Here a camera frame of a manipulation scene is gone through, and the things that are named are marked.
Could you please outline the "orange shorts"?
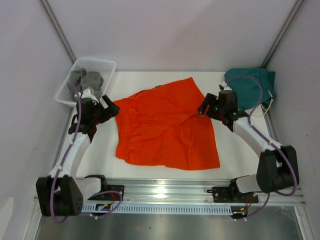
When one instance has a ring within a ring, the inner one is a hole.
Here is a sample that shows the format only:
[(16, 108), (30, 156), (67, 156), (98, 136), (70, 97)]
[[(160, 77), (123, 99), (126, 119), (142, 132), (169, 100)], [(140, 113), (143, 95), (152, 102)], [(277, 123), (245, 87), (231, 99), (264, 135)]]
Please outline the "orange shorts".
[(198, 112), (204, 99), (189, 77), (116, 100), (115, 156), (137, 166), (186, 171), (219, 168), (212, 120)]

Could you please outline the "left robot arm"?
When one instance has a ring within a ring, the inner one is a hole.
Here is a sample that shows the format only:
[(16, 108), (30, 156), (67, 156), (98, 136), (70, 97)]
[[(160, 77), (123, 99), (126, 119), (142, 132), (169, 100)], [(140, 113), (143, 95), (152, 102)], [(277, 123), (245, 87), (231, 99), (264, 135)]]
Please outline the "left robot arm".
[(72, 117), (68, 129), (69, 144), (47, 176), (36, 181), (36, 193), (41, 214), (44, 217), (78, 216), (84, 201), (96, 198), (103, 200), (110, 196), (112, 200), (122, 200), (119, 191), (108, 187), (106, 177), (101, 174), (88, 175), (81, 183), (75, 178), (83, 156), (93, 141), (97, 126), (117, 116), (119, 106), (104, 94), (96, 100), (89, 93), (77, 96), (76, 114)]

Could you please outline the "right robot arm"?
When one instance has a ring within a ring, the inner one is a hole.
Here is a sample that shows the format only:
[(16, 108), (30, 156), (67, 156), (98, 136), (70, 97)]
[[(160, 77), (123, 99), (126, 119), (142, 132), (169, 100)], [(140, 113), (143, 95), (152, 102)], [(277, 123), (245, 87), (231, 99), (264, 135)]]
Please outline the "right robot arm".
[(267, 137), (254, 124), (250, 114), (238, 109), (234, 91), (221, 90), (218, 95), (207, 93), (198, 112), (222, 122), (241, 137), (259, 158), (256, 174), (236, 178), (235, 185), (228, 189), (232, 201), (241, 201), (249, 192), (274, 192), (282, 196), (296, 193), (300, 179), (295, 148)]

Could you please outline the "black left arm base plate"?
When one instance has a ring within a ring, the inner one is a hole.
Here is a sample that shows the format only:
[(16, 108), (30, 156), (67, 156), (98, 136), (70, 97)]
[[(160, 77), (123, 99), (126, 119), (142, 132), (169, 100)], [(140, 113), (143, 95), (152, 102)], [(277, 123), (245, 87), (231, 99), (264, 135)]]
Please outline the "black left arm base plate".
[(98, 197), (100, 200), (117, 202), (124, 198), (125, 186), (120, 184), (111, 184), (104, 187), (100, 192), (103, 192), (103, 194)]

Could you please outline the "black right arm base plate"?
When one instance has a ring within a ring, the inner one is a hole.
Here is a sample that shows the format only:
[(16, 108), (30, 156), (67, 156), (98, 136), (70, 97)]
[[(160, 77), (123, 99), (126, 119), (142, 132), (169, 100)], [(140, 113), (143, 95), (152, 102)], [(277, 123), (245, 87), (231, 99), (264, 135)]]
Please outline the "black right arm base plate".
[(206, 192), (212, 195), (214, 203), (257, 204), (259, 202), (254, 192), (241, 193), (234, 187), (214, 186)]

